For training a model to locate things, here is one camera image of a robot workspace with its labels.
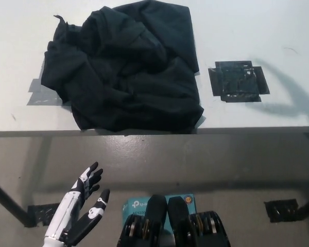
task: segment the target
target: black tape square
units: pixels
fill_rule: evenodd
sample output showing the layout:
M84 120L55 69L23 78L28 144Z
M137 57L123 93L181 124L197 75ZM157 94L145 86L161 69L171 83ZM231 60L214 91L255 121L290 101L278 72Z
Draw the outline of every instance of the black tape square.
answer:
M209 68L214 96L225 102L261 102L260 94L269 94L261 67L251 61L215 62Z

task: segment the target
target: black fabric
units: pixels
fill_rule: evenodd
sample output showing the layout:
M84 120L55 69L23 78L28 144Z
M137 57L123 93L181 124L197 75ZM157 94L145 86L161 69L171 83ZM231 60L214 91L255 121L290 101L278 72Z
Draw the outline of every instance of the black fabric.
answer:
M80 129L195 126L203 109L188 7L151 0L103 7L81 27L56 17L41 83L71 101Z

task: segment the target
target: table leg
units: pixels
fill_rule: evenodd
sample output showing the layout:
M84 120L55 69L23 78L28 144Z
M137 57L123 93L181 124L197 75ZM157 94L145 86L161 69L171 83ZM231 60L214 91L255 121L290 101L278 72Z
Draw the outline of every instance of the table leg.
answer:
M37 222L35 217L25 212L10 196L0 188L0 204L5 207L15 218L25 227L35 227Z

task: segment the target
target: sticker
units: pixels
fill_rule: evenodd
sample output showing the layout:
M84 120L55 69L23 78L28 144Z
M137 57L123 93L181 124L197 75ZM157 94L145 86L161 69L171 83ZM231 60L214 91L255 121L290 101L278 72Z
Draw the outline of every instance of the sticker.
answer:
M185 196L184 201L185 201L186 204L190 204L190 203L192 203L192 197L191 196Z

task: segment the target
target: robotic finger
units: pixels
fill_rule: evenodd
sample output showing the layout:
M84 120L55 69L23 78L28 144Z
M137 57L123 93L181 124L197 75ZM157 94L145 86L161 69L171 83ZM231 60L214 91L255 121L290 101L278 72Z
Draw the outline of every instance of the robotic finger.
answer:
M94 206L72 226L64 241L67 246L76 246L98 224L109 201L109 195L110 190L105 189Z

